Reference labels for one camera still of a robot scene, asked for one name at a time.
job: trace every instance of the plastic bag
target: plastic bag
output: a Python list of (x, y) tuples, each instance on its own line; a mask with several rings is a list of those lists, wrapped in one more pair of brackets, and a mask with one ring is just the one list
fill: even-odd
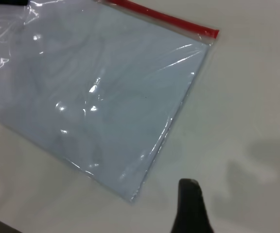
[(89, 0), (0, 6), (0, 122), (132, 200), (209, 47)]

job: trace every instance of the white surface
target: white surface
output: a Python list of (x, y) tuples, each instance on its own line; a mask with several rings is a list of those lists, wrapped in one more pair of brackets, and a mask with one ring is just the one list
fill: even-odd
[(0, 126), (0, 220), (25, 233), (169, 232), (185, 177), (216, 232), (280, 232), (280, 1), (137, 2), (221, 29), (137, 202)]

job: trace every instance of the clear plastic bag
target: clear plastic bag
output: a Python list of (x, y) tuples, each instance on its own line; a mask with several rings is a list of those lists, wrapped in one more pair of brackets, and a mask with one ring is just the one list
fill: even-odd
[(0, 122), (132, 200), (209, 47), (89, 0), (0, 6)]

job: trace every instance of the red zipper seal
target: red zipper seal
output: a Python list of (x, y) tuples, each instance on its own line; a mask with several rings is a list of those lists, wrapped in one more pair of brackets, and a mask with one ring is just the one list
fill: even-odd
[(150, 8), (147, 8), (145, 6), (141, 6), (139, 4), (136, 4), (134, 2), (131, 2), (129, 0), (107, 0), (108, 2), (118, 5), (120, 7), (126, 8), (128, 10), (131, 10), (133, 12), (142, 14), (142, 15), (146, 15), (164, 22), (167, 22), (169, 24), (172, 24), (174, 26), (177, 26), (179, 28), (185, 29), (189, 32), (192, 33), (197, 33), (200, 35), (205, 35), (208, 37), (212, 37), (214, 39), (217, 38), (219, 30), (216, 29), (211, 29), (211, 28), (207, 28), (204, 26), (200, 26), (194, 23), (190, 23), (187, 21), (184, 21), (182, 19), (173, 17), (173, 16), (169, 16), (166, 14), (163, 14), (161, 12), (158, 11), (154, 11)]

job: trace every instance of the light blue paper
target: light blue paper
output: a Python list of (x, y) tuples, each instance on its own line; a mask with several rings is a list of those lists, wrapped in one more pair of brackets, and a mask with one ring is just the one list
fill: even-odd
[(207, 49), (93, 1), (0, 6), (0, 122), (132, 200)]

